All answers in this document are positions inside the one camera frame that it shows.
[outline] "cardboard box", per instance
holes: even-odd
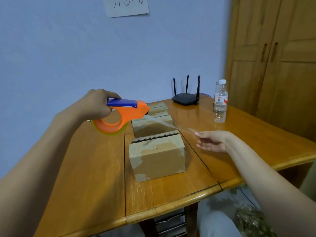
[[[137,182],[186,171],[185,146],[179,131],[133,139],[129,158]]]
[[[154,103],[154,104],[149,104],[148,107],[150,107],[150,110],[148,111],[148,115],[154,115],[159,112],[168,112],[168,107],[166,107],[165,103],[160,102],[160,103]]]
[[[156,118],[156,117],[167,116],[167,115],[168,115],[168,112],[164,111],[164,112],[159,112],[159,113],[153,114],[151,116]],[[132,124],[135,121],[139,121],[139,120],[147,120],[146,115],[142,119],[134,119],[134,120],[132,120]]]
[[[132,122],[136,138],[177,130],[177,127],[172,122],[170,115],[155,117],[152,119],[143,119]]]

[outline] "plastic water bottle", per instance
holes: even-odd
[[[228,91],[226,80],[222,79],[216,83],[215,98],[214,98],[214,116],[215,122],[223,123],[226,120]]]

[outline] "wardrobe handle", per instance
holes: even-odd
[[[261,53],[261,62],[264,61],[264,55],[265,55],[265,50],[267,49],[267,44],[265,43],[265,45],[263,46],[263,50],[262,50],[262,53]]]
[[[276,43],[274,44],[273,51],[272,51],[272,55],[271,55],[271,63],[274,61],[274,57],[275,57],[276,52],[277,52],[277,45],[278,45],[278,43],[276,42]]]

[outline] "bottle label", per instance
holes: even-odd
[[[215,94],[215,104],[216,105],[227,105],[228,96],[219,96]]]

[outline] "bottle cap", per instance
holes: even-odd
[[[226,84],[226,80],[225,79],[219,80],[219,84],[221,85]]]

